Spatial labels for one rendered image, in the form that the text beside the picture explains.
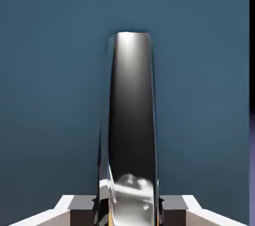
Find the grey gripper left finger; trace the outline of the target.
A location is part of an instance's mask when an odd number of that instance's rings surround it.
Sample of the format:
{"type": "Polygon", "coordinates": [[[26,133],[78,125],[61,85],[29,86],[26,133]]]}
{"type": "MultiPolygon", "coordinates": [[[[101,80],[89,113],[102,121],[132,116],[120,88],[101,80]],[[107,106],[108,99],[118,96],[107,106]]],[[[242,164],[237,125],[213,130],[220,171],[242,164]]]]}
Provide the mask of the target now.
{"type": "Polygon", "coordinates": [[[63,195],[53,209],[9,226],[93,226],[94,195],[63,195]]]}

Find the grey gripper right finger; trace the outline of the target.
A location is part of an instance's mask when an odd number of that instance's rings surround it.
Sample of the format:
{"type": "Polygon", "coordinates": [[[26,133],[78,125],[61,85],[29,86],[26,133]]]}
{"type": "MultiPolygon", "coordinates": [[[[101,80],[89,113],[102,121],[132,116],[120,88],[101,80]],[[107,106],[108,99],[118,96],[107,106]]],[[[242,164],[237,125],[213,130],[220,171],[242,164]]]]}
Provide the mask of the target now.
{"type": "Polygon", "coordinates": [[[158,202],[158,226],[244,226],[203,209],[193,195],[162,195],[158,202]]]}

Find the blue painted cabinet door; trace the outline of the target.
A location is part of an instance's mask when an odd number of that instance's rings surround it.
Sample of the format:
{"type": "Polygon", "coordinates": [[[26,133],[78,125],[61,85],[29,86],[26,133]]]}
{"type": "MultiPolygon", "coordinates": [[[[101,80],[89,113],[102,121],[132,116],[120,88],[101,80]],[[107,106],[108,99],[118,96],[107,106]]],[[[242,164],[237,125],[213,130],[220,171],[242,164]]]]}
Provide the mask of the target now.
{"type": "Polygon", "coordinates": [[[0,226],[93,194],[119,30],[154,44],[160,192],[249,222],[249,0],[0,0],[0,226]]]}

